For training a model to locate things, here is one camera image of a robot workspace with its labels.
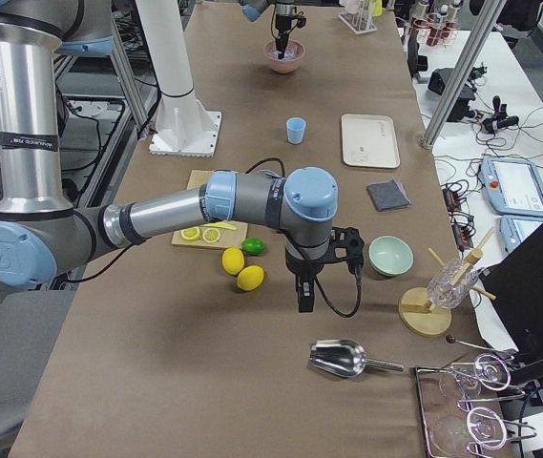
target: folded cloth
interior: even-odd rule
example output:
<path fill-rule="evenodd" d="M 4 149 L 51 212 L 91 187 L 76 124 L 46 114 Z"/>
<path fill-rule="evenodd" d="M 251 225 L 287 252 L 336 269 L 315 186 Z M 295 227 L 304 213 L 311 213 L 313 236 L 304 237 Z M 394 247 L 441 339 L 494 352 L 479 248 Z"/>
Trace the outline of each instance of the folded cloth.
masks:
<path fill-rule="evenodd" d="M 411 204 L 403 184 L 394 178 L 383 183 L 369 184 L 366 190 L 379 212 L 405 208 Z"/>

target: brown table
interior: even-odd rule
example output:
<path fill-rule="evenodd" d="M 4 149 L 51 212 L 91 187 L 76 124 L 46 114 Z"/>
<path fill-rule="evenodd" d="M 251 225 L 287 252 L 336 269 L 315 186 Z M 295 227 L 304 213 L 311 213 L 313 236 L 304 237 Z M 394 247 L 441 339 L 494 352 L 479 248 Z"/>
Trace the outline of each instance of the brown table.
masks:
<path fill-rule="evenodd" d="M 409 372 L 343 380 L 307 363 L 319 339 L 354 339 L 369 356 L 408 366 L 442 365 L 464 349 L 412 334 L 397 313 L 401 295 L 438 270 L 427 247 L 445 259 L 455 247 L 432 156 L 417 146 L 424 126 L 393 16 L 377 18 L 377 32 L 356 36 L 337 9 L 304 11 L 307 26 L 293 37 L 304 43 L 306 62 L 278 75 L 261 52 L 270 11 L 251 24 L 237 4 L 196 6 L 186 39 L 198 97 L 223 112 L 216 154 L 152 156 L 142 143 L 116 201 L 181 190 L 191 169 L 244 171 L 277 156 L 288 171 L 330 171 L 340 185 L 335 225 L 358 227 L 367 245 L 383 234 L 406 240 L 413 268 L 386 279 L 367 263 L 362 309 L 344 320 L 319 295 L 314 313 L 297 313 L 284 240 L 269 229 L 250 227 L 268 245 L 248 260 L 267 273 L 250 293 L 238 292 L 221 270 L 220 252 L 173 247 L 171 235 L 151 239 L 80 286 L 12 458 L 423 456 Z M 342 164 L 346 113 L 393 118 L 400 168 Z M 284 122 L 293 115 L 308 121 L 299 146 L 285 141 Z M 405 184 L 412 206 L 378 213 L 365 186 L 391 177 Z M 355 284 L 344 265 L 326 267 L 321 281 L 337 306 L 352 306 Z M 477 340 L 471 310 L 454 314 L 452 332 Z"/>

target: metal scoop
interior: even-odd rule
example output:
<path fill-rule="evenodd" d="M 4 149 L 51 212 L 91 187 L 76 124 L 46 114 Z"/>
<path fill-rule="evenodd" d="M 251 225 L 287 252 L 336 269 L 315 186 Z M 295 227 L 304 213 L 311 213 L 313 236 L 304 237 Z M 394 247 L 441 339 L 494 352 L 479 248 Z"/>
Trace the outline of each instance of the metal scoop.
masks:
<path fill-rule="evenodd" d="M 359 343 L 347 339 L 317 341 L 311 345 L 309 361 L 316 367 L 340 377 L 357 377 L 368 365 L 384 370 L 403 372 L 402 364 L 371 360 Z"/>

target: robotic arm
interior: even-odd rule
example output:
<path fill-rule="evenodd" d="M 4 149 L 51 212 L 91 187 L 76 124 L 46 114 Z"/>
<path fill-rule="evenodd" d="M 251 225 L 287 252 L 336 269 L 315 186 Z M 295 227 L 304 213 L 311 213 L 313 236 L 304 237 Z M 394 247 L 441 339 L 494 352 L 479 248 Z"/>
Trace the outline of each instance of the robotic arm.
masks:
<path fill-rule="evenodd" d="M 313 310 L 325 264 L 346 261 L 359 276 L 364 243 L 356 229 L 332 227 L 337 183 L 315 167 L 287 178 L 218 171 L 199 189 L 165 198 L 72 207 L 61 189 L 52 53 L 107 53 L 111 25 L 110 0 L 0 0 L 0 281 L 33 287 L 115 249 L 219 219 L 286 235 L 302 312 Z"/>
<path fill-rule="evenodd" d="M 284 59 L 290 33 L 295 29 L 305 27 L 307 19 L 302 12 L 297 12 L 294 0 L 242 0 L 243 14 L 251 22 L 256 21 L 271 4 L 274 8 L 275 29 L 278 31 L 275 38 L 275 48 L 278 51 L 278 58 Z"/>

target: blue cup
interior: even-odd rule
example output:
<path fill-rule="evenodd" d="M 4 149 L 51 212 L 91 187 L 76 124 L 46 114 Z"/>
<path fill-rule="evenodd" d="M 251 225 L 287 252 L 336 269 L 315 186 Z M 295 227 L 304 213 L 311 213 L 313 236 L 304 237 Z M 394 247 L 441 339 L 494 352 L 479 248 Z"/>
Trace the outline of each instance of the blue cup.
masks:
<path fill-rule="evenodd" d="M 302 117 L 291 117 L 286 121 L 286 130 L 288 132 L 288 142 L 298 145 L 303 141 L 307 121 Z"/>

